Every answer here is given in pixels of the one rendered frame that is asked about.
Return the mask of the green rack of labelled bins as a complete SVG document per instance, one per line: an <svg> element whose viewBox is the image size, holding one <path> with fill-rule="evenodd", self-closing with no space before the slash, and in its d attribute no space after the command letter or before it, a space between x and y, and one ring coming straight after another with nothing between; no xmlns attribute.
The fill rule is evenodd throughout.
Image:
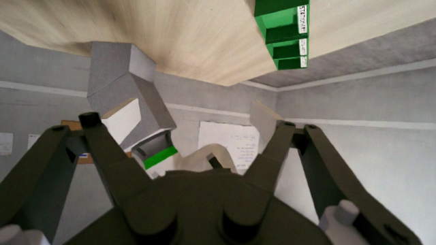
<svg viewBox="0 0 436 245"><path fill-rule="evenodd" d="M277 70L307 69L310 0L255 0L254 18Z"/></svg>

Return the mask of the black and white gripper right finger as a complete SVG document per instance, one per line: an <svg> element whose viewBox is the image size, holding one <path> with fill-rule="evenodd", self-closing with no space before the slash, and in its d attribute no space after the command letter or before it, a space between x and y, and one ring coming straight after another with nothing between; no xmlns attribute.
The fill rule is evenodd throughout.
<svg viewBox="0 0 436 245"><path fill-rule="evenodd" d="M222 226L239 242L257 236L290 148L296 148L319 223L334 245L424 245L370 194L317 126L296 128L252 100L250 122L268 142L225 196Z"/></svg>

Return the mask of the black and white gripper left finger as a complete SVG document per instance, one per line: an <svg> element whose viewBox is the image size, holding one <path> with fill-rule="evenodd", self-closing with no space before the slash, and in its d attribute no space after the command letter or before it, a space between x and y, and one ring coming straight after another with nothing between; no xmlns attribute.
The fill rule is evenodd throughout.
<svg viewBox="0 0 436 245"><path fill-rule="evenodd" d="M176 204L119 144L141 121L138 98L79 116L82 129L48 128L0 183L0 245L52 245L79 154L90 153L112 207L137 245L168 245Z"/></svg>

